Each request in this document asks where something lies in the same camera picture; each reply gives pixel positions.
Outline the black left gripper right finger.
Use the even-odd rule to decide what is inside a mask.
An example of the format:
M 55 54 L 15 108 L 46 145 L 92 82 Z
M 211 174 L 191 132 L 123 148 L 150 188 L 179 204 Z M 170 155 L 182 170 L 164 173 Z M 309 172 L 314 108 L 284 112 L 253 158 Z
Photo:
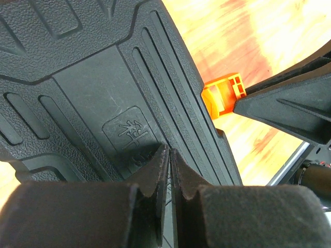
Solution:
M 294 185 L 212 185 L 170 153 L 175 247 L 330 247 L 318 197 Z

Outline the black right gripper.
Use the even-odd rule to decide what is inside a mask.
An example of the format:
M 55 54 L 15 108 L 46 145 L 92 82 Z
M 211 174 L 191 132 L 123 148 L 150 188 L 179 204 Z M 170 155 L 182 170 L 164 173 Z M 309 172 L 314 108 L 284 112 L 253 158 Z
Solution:
M 265 123 L 316 146 L 330 146 L 330 42 L 246 90 L 234 113 Z M 307 187 L 330 209 L 330 147 L 309 145 L 293 184 Z

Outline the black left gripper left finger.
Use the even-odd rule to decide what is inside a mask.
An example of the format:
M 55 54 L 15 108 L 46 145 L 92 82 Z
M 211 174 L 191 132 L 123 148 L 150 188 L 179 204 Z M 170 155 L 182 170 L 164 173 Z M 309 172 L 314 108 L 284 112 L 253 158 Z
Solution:
M 1 211 L 1 247 L 161 247 L 170 149 L 122 182 L 21 184 Z

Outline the black plastic tool case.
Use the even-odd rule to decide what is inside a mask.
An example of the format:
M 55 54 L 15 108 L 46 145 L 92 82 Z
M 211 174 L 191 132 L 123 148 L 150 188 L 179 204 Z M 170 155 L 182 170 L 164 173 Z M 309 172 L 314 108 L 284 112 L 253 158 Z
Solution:
M 21 184 L 122 182 L 167 145 L 241 185 L 202 89 L 162 1 L 1 1 L 1 160 Z M 170 155 L 162 237 L 174 245 Z

